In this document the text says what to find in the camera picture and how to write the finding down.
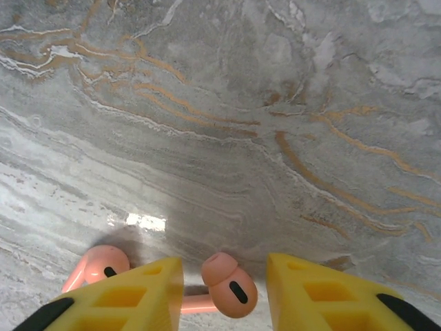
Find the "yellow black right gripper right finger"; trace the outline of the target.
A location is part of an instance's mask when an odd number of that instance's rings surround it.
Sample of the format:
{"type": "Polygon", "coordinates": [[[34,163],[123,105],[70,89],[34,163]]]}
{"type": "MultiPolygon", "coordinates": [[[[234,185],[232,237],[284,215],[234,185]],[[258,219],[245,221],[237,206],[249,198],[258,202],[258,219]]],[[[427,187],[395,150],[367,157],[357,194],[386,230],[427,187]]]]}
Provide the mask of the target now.
{"type": "Polygon", "coordinates": [[[433,330],[396,291],[288,254],[267,257],[274,330],[433,330]]]}

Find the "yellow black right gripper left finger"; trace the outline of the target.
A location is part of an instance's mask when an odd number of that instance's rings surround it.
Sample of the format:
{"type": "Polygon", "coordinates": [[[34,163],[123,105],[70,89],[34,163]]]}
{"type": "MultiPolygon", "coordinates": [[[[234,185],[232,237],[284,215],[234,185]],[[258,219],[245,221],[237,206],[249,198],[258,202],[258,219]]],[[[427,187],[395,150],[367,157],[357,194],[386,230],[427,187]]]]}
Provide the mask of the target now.
{"type": "Polygon", "coordinates": [[[168,257],[66,292],[16,329],[177,330],[182,300],[182,261],[168,257]]]}

